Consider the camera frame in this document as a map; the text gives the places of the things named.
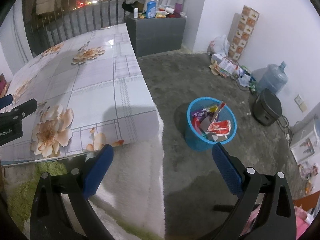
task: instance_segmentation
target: floral tablecloth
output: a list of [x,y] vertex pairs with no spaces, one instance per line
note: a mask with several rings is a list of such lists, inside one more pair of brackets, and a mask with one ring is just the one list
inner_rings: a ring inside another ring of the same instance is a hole
[[13,77],[10,111],[35,98],[23,136],[0,147],[1,165],[44,161],[147,140],[156,108],[125,24],[85,33],[37,56]]

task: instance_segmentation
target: water jug neck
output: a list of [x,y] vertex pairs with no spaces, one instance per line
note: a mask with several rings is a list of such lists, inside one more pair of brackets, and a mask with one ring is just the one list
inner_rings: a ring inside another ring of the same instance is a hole
[[279,66],[279,68],[283,71],[286,66],[287,66],[287,64],[283,61],[281,63],[281,65]]

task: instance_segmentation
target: concrete floor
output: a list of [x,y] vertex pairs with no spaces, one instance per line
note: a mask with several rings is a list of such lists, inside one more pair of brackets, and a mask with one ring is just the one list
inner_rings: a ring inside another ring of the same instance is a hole
[[195,152],[183,139],[186,109],[199,97],[223,100],[237,119],[234,139],[225,145],[230,155],[259,173],[282,171],[294,199],[305,182],[278,125],[260,125],[251,115],[252,97],[235,81],[211,73],[206,54],[162,53],[138,58],[139,66],[164,121],[164,195],[166,239],[196,239],[223,223],[227,214],[213,212],[215,204],[235,204],[210,150]]

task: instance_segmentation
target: blue gripper pad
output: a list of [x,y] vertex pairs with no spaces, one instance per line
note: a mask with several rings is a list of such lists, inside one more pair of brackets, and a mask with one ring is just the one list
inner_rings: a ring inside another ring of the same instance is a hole
[[212,157],[230,192],[240,198],[243,193],[242,178],[233,166],[228,153],[225,153],[218,144],[215,144],[212,147]]
[[11,103],[12,103],[12,95],[7,95],[3,98],[0,98],[0,109],[5,108]]
[[94,195],[113,161],[113,148],[106,144],[98,155],[87,160],[83,173],[82,193],[85,198]]

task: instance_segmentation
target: blue trash can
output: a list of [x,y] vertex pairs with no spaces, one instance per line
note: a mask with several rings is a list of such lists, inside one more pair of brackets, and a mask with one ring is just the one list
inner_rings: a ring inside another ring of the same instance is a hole
[[[196,132],[196,130],[193,128],[191,124],[192,117],[190,113],[199,109],[203,109],[208,106],[212,106],[215,104],[218,105],[220,104],[220,102],[221,101],[215,98],[203,97],[203,98],[197,98],[196,100],[190,103],[187,111],[187,127],[184,135],[184,139],[191,149],[199,152],[205,151],[205,150],[211,149],[212,145],[216,144],[216,142],[209,141]],[[231,122],[231,131],[230,131],[230,134],[227,135],[228,139],[220,142],[221,144],[226,144],[234,138],[237,131],[236,118],[233,112],[230,110],[230,108],[227,105],[225,105],[219,113],[219,121],[223,121],[223,120],[230,120]]]

